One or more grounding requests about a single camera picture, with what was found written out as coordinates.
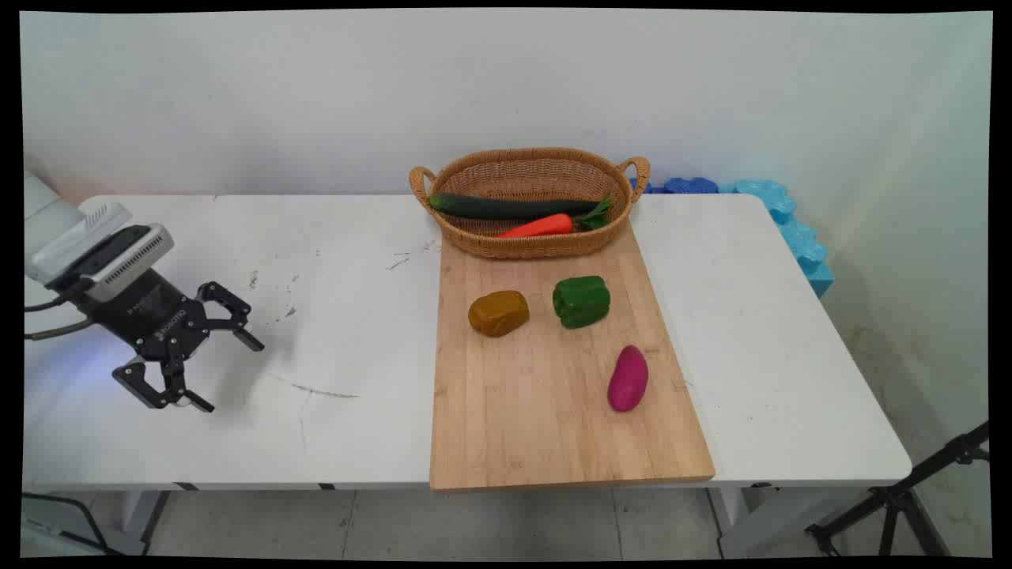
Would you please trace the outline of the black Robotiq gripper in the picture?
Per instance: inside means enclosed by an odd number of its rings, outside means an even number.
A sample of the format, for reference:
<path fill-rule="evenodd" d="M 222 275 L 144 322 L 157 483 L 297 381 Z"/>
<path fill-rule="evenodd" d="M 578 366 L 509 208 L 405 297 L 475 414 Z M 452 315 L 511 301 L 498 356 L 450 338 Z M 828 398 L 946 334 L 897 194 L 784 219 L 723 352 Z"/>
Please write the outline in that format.
<path fill-rule="evenodd" d="M 216 407 L 187 386 L 182 360 L 192 357 L 213 331 L 228 331 L 252 352 L 265 345 L 246 329 L 251 313 L 249 303 L 210 281 L 198 288 L 198 301 L 184 295 L 158 271 L 148 269 L 116 296 L 98 299 L 99 284 L 85 291 L 85 313 L 93 323 L 123 340 L 134 355 L 115 368 L 112 378 L 149 409 L 170 405 L 193 406 L 210 413 Z M 228 319 L 206 317 L 203 305 L 215 303 L 228 312 Z M 169 360 L 177 350 L 177 360 Z M 147 381 L 147 368 L 159 363 L 164 388 L 157 390 Z"/>

